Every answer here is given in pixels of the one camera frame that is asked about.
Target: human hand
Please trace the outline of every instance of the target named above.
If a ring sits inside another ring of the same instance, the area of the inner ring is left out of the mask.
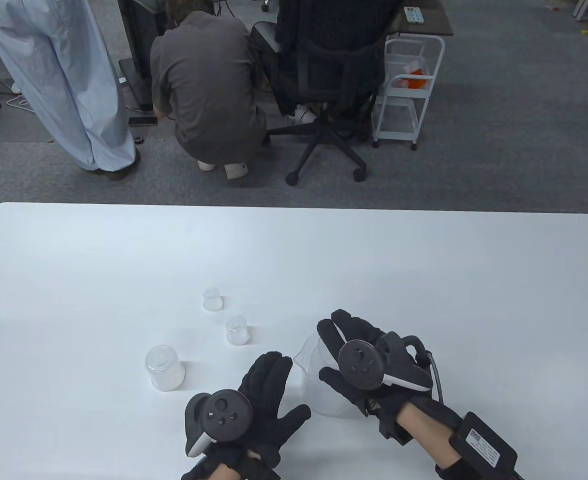
[[[375,345],[385,334],[385,332],[372,326],[369,322],[362,320],[362,318],[352,317],[344,310],[337,310],[332,313],[331,319],[321,320],[317,325],[317,331],[336,361],[338,361],[340,349],[346,341],[364,340],[371,345]],[[397,356],[402,362],[407,363],[410,368],[419,368],[407,350],[397,352]],[[382,417],[395,418],[401,407],[412,397],[431,397],[431,390],[420,392],[397,384],[383,384],[374,390],[361,390],[348,383],[339,371],[328,366],[321,369],[319,378],[356,405],[362,414],[365,416],[375,415],[380,420],[383,420]]]
[[[276,351],[265,353],[254,362],[238,389],[252,404],[253,420],[236,443],[260,455],[271,469],[280,462],[280,448],[312,416],[309,407],[301,404],[278,418],[291,368],[288,356]]]

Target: person crouching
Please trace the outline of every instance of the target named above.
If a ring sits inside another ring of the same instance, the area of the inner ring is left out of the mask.
[[[214,16],[211,0],[167,0],[166,9],[170,29],[151,51],[154,112],[174,116],[201,170],[224,165],[228,179],[241,178],[266,135],[249,33],[237,18]]]

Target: light blue pants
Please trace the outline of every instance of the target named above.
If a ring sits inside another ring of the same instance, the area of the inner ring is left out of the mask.
[[[123,94],[87,0],[0,0],[0,57],[80,167],[134,162]]]

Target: clear plastic cup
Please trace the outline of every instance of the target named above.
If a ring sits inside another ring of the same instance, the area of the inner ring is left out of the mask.
[[[245,345],[250,340],[247,320],[242,315],[234,315],[227,321],[227,341],[232,345]]]
[[[152,385],[161,392],[177,389],[185,380],[185,367],[172,347],[159,345],[145,357],[145,367],[152,378]]]
[[[221,296],[218,288],[208,288],[203,294],[203,308],[210,312],[217,312],[223,309],[225,300]]]
[[[303,398],[310,409],[328,417],[353,413],[351,402],[318,378],[323,367],[338,370],[338,364],[317,333],[307,339],[294,362],[303,369]]]

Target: white sneaker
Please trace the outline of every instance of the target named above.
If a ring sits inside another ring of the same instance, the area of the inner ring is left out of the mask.
[[[201,169],[203,172],[211,172],[216,168],[216,165],[212,165],[211,163],[205,163],[198,160],[198,168]]]
[[[311,124],[315,119],[316,115],[312,114],[309,109],[298,105],[294,116],[287,115],[287,125]]]
[[[250,171],[244,163],[230,163],[225,165],[225,173],[227,180],[235,180],[246,176]]]

